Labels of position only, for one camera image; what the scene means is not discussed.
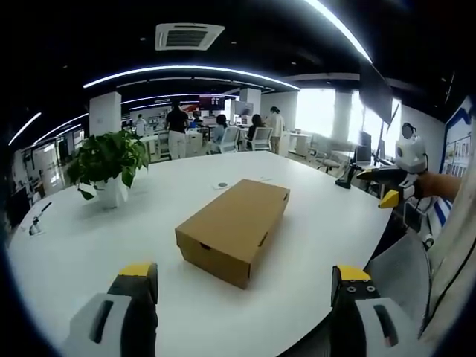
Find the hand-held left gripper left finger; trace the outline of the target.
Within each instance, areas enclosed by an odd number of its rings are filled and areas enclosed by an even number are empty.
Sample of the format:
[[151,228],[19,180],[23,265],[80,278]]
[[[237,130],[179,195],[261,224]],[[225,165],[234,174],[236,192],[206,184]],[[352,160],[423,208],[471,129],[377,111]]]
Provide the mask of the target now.
[[126,266],[71,319],[62,355],[154,356],[157,305],[157,264]]

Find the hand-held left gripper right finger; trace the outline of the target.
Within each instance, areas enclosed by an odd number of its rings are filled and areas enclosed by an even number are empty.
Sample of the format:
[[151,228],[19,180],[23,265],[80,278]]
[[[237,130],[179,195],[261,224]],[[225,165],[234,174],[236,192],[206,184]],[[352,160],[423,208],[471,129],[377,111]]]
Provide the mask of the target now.
[[412,321],[369,274],[352,266],[332,267],[331,356],[424,356]]

